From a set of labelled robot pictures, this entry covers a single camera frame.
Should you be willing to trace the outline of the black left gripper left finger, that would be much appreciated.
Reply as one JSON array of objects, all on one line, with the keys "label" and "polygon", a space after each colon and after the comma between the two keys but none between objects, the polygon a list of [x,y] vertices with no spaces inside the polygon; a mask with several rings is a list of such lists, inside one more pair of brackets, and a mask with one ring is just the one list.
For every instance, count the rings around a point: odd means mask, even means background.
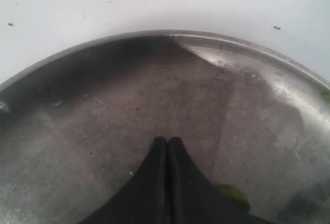
[{"label": "black left gripper left finger", "polygon": [[167,141],[154,138],[131,179],[80,223],[166,223]]}]

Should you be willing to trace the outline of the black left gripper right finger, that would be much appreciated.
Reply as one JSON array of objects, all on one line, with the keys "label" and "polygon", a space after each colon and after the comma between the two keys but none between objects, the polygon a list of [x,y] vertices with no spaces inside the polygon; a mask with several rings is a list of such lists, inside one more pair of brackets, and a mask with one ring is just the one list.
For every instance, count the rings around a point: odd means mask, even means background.
[{"label": "black left gripper right finger", "polygon": [[172,223],[266,223],[223,196],[199,170],[183,141],[168,141],[168,190]]}]

